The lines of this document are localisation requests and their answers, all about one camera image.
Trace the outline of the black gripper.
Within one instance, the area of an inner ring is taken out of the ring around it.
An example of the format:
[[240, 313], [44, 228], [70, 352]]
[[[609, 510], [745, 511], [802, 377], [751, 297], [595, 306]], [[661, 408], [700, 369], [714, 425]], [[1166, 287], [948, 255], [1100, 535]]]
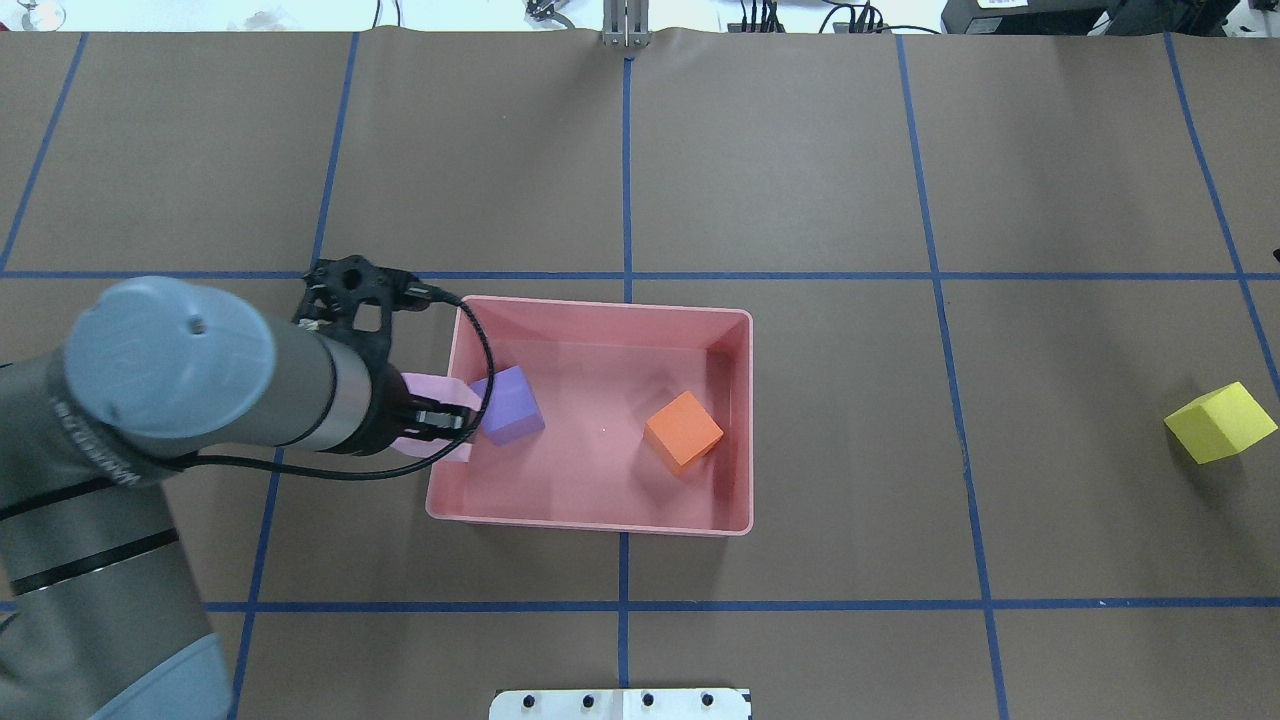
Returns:
[[366, 452], [378, 454], [397, 439], [470, 437], [483, 421], [483, 407], [445, 404], [408, 389], [396, 366], [384, 366], [366, 418]]

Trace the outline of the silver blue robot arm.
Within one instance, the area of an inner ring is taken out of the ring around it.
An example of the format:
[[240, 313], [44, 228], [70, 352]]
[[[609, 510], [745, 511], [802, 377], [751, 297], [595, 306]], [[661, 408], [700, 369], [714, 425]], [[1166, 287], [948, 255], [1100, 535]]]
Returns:
[[292, 322], [163, 275], [106, 290], [54, 351], [3, 368], [5, 719], [227, 719], [236, 698], [163, 482], [246, 468], [349, 473], [218, 455], [216, 445], [366, 456], [471, 441], [489, 405], [412, 395], [388, 360], [390, 318], [460, 297], [396, 272], [310, 281]]

